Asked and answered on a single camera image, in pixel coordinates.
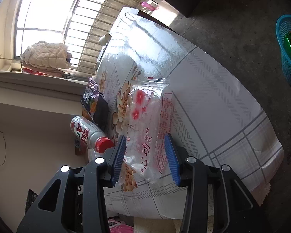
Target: black cable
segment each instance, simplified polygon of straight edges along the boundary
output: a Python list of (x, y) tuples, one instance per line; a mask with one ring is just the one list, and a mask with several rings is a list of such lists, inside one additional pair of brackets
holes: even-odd
[(5, 146), (5, 156), (4, 156), (4, 161), (3, 161), (2, 164), (0, 164), (0, 166), (3, 166), (4, 163), (5, 163), (5, 159), (6, 159), (6, 142), (5, 142), (5, 138), (4, 138), (4, 134), (3, 134), (3, 132), (2, 132), (2, 131), (0, 131), (0, 132), (2, 133), (2, 137), (3, 137), (3, 140), (4, 140), (4, 146)]

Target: concrete floor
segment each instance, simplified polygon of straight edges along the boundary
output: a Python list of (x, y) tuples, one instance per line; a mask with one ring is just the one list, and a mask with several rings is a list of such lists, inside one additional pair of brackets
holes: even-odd
[(283, 14), (291, 14), (288, 0), (202, 0), (170, 25), (236, 76), (268, 115), (285, 151), (262, 206), (274, 231), (291, 217), (291, 87), (275, 35)]

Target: puffer jacket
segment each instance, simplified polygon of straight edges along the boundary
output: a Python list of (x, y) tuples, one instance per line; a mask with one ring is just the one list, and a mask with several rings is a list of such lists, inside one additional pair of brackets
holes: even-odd
[(27, 64), (36, 67), (69, 68), (66, 62), (68, 46), (62, 43), (40, 41), (28, 46), (20, 58)]

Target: window frame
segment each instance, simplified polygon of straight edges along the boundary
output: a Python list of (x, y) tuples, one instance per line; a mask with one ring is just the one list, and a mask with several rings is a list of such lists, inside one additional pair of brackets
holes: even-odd
[[(69, 15), (66, 18), (66, 21), (65, 21), (65, 24), (63, 26), (62, 31), (48, 30), (48, 29), (41, 29), (41, 28), (28, 28), (28, 27), (25, 27), (26, 19), (25, 19), (24, 27), (17, 27), (17, 21), (18, 21), (19, 11), (20, 11), (20, 7), (22, 5), (22, 1), (23, 0), (19, 0), (19, 4), (18, 4), (18, 7), (17, 7), (17, 12), (16, 12), (16, 17), (15, 17), (15, 21), (14, 21), (13, 59), (15, 59), (15, 60), (20, 60), (20, 56), (16, 56), (16, 33), (17, 33), (17, 30), (23, 30), (23, 34), (24, 34), (24, 30), (37, 30), (37, 31), (57, 32), (57, 33), (61, 33), (62, 34), (62, 41), (63, 41), (64, 40), (64, 35), (65, 35), (65, 32), (66, 32), (66, 28), (67, 28), (67, 24), (70, 21), (70, 17), (73, 15), (73, 10), (74, 10), (75, 6), (77, 5), (77, 1), (78, 0), (74, 0), (73, 1), (72, 5), (70, 7), (70, 10), (69, 10)], [(29, 11), (29, 7), (30, 7), (30, 4), (31, 4), (31, 1), (29, 3), (29, 6), (28, 6), (26, 17), (27, 17), (28, 11)]]

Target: blue plastic basket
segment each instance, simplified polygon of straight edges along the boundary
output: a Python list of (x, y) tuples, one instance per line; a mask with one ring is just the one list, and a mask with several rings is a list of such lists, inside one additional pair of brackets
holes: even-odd
[(283, 15), (276, 23), (276, 36), (281, 49), (281, 66), (283, 74), (291, 86), (291, 59), (283, 47), (285, 34), (291, 31), (291, 15)]

